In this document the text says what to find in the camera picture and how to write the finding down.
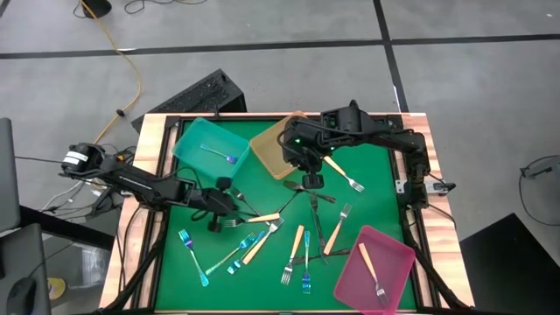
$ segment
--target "black box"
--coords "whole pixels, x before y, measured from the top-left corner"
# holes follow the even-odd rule
[[[176,94],[149,113],[247,113],[243,92],[218,69],[206,78]],[[132,121],[132,127],[140,133],[144,115]]]

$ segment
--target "green mat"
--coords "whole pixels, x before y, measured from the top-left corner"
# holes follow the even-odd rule
[[[222,128],[250,139],[266,130],[275,122],[229,121],[217,122]],[[327,164],[322,174],[325,188],[318,191],[337,199],[336,204],[319,200],[318,212],[321,226],[328,240],[339,220],[339,213],[346,202],[353,205],[345,220],[332,251],[350,249],[364,225],[369,225],[403,241],[398,223],[395,187],[391,173],[389,154],[386,149],[373,145],[336,150],[332,158],[354,179],[366,187],[357,193],[347,180]],[[301,171],[295,171],[286,179],[301,182]],[[183,170],[180,177],[194,179],[193,173]],[[214,187],[210,178],[200,176],[203,186]],[[293,194],[282,181],[274,180],[251,152],[234,178],[234,186],[242,191],[248,203],[262,214],[272,214]],[[242,210],[249,209],[238,202]],[[301,278],[304,266],[294,267],[290,285],[280,284],[284,266],[290,258],[291,246],[298,225],[311,231],[310,256],[318,254],[318,237],[312,220],[309,195],[300,193],[283,211],[285,223],[272,234],[249,265],[234,275],[226,269],[234,259],[217,269],[209,278],[210,284],[203,288],[188,250],[179,239],[181,229],[192,237],[194,251],[203,270],[221,260],[235,249],[250,232],[256,235],[268,231],[264,224],[245,224],[237,228],[223,228],[219,234],[209,232],[209,214],[201,221],[191,221],[194,210],[174,206],[164,250],[156,310],[158,311],[304,311],[304,310],[348,310],[349,308],[333,296],[334,286],[346,262],[347,256],[328,258],[328,265],[321,259],[310,261],[311,295],[302,293]],[[300,243],[297,256],[305,253]],[[410,280],[407,282],[399,309],[413,310],[416,305]]]

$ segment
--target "green plastic tray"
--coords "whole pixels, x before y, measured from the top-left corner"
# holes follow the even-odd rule
[[[238,158],[237,163],[229,163],[224,157],[202,150],[202,144]],[[249,141],[204,118],[197,118],[175,144],[173,154],[212,179],[232,178],[249,154]]]

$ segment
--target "gray floor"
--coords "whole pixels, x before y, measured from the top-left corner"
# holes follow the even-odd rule
[[[556,0],[381,0],[393,39],[530,35],[560,32]],[[147,4],[129,16],[113,1],[103,18],[119,47],[163,47],[325,39],[379,39],[369,0],[208,0],[201,5]],[[110,46],[98,26],[72,15],[76,1],[12,0],[0,18],[0,53],[101,50]],[[464,239],[516,213],[560,263],[560,227],[545,227],[523,211],[519,168],[558,153],[560,42],[396,46],[409,110],[426,112],[444,176],[458,184],[451,208]],[[382,46],[134,56],[145,89],[129,115],[103,139],[132,145],[136,118],[201,77],[222,68],[244,91],[250,111],[320,111],[356,99],[366,110],[396,112]],[[119,57],[0,60],[0,116],[14,123],[16,153],[60,159],[69,144],[93,141],[136,92]],[[42,207],[73,182],[56,164],[17,162],[20,199]],[[526,182],[528,207],[560,222],[557,182]],[[94,199],[84,190],[75,205]],[[86,224],[114,233],[112,213]],[[45,242],[53,252],[64,241]],[[62,252],[49,273],[71,277],[63,262],[81,265],[80,251]],[[63,304],[57,313],[91,311],[99,292]]]

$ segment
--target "fork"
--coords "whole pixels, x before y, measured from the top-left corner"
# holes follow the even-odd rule
[[[232,250],[231,253],[227,254],[227,256],[225,256],[214,266],[208,268],[206,270],[206,275],[210,276],[211,273],[217,270],[223,263],[225,263],[229,258],[231,258],[231,256],[235,255],[235,253],[237,253],[240,249],[246,249],[247,247],[251,246],[254,240],[255,240],[255,233],[251,232],[247,237],[243,239],[243,241],[239,243],[239,246],[237,246],[234,250]]]
[[[219,156],[222,156],[222,157],[226,158],[226,160],[227,160],[229,163],[231,163],[231,164],[237,163],[237,160],[238,160],[237,157],[229,156],[229,155],[227,155],[227,154],[223,154],[223,153],[221,153],[221,152],[218,151],[218,150],[212,149],[212,148],[209,147],[208,145],[201,144],[201,145],[200,145],[200,148],[201,148],[202,150],[204,150],[204,151],[212,152],[212,153],[214,153],[214,154],[217,154],[217,155],[219,155]]]
[[[340,168],[340,166],[338,164],[336,164],[336,162],[333,161],[333,159],[331,157],[324,157],[323,158],[334,170],[336,170],[337,172],[340,173],[340,175],[344,176],[345,179],[348,179],[348,184],[355,189],[358,193],[361,193],[364,191],[364,189],[366,189],[364,186],[358,184],[357,181],[351,179],[348,177],[347,173],[342,170],[342,168]]]
[[[294,240],[294,246],[291,247],[290,260],[288,261],[288,264],[286,265],[286,267],[283,268],[282,280],[280,280],[280,282],[282,284],[288,285],[290,283],[291,272],[293,271],[293,266],[291,265],[291,262],[293,262],[294,256],[296,255],[296,252],[298,251],[298,246],[299,246],[299,243],[301,242],[301,236],[302,236],[303,233],[304,233],[304,226],[300,225],[299,227],[297,227],[296,239]]]
[[[241,201],[242,203],[244,203],[245,205],[247,205],[247,207],[248,207],[249,209],[251,209],[251,211],[254,212],[256,215],[258,215],[258,216],[261,216],[261,215],[262,215],[262,214],[260,214],[258,211],[256,211],[256,210],[247,202],[247,199],[245,199],[245,196],[242,194],[242,192],[241,192],[239,189],[237,189],[237,188],[231,186],[231,188],[229,188],[229,191],[230,191],[239,201]],[[270,226],[270,222],[268,222],[268,221],[265,221],[264,224]]]
[[[321,258],[323,258],[323,263],[325,264],[329,264],[329,262],[326,260],[325,255],[323,255],[323,250],[325,249],[325,237],[323,236],[323,228],[321,228],[321,221],[319,220],[319,215],[317,214],[317,207],[318,207],[318,202],[317,202],[317,195],[315,194],[315,192],[311,192],[309,194],[309,199],[311,202],[311,216],[313,217],[313,224],[315,225],[315,230],[317,231],[317,237],[318,237],[318,254],[321,255]]]
[[[371,263],[371,260],[369,259],[369,254],[368,254],[368,250],[366,249],[366,245],[364,245],[364,243],[360,243],[358,247],[360,248],[361,256],[364,258],[364,262],[366,262],[367,268],[369,269],[369,273],[375,280],[375,294],[377,295],[377,298],[379,298],[381,304],[385,307],[389,303],[389,299],[385,294],[385,290],[379,284],[379,281],[377,281],[377,275],[375,274],[374,265]]]
[[[237,228],[243,223],[258,223],[258,222],[268,222],[273,220],[280,219],[280,213],[273,213],[268,215],[262,215],[259,217],[251,218],[251,219],[243,219],[237,218],[233,220],[225,220],[223,221],[224,228]]]
[[[329,241],[326,243],[325,250],[323,251],[325,255],[331,254],[331,249],[333,249],[334,241],[336,241],[336,237],[339,234],[340,227],[342,227],[342,222],[348,217],[348,213],[350,213],[350,210],[352,210],[352,205],[346,203],[342,208],[342,211],[340,212],[339,224],[336,225],[334,231],[332,231]]]
[[[310,239],[310,232],[309,231],[305,231],[304,233],[304,241],[305,241],[305,272],[304,272],[304,276],[301,279],[301,285],[303,287],[304,290],[304,294],[311,294],[312,293],[312,279],[309,276],[309,269],[308,269],[308,263],[309,263],[309,239]]]
[[[202,282],[202,286],[209,285],[210,283],[208,282],[208,278],[204,274],[204,272],[202,272],[202,268],[199,265],[199,261],[196,259],[196,255],[194,254],[193,240],[191,240],[191,236],[189,236],[189,234],[184,229],[182,229],[178,231],[178,237],[181,238],[181,241],[183,241],[185,247],[187,247],[191,252],[192,259],[194,260],[194,264],[196,265],[196,269],[199,271],[199,276],[200,276],[200,281]]]
[[[248,264],[251,262],[251,260],[253,259],[253,257],[255,257],[256,252],[259,251],[259,249],[261,249],[261,247],[263,246],[264,242],[266,241],[267,238],[269,238],[269,236],[271,234],[273,234],[274,232],[276,232],[280,226],[282,225],[282,223],[284,223],[284,219],[280,218],[278,220],[272,221],[272,223],[270,223],[270,227],[269,227],[269,232],[253,247],[253,249],[251,249],[247,255],[245,256],[245,258],[243,258],[243,263],[244,264]]]
[[[239,268],[241,268],[242,259],[245,258],[245,256],[249,253],[249,251],[253,249],[253,247],[264,237],[265,234],[266,233],[264,233],[264,231],[261,231],[259,235],[256,236],[255,240],[253,241],[253,244],[247,249],[245,254],[243,254],[241,259],[235,259],[235,261],[232,262],[232,264],[229,267],[227,267],[227,272],[233,275]]]

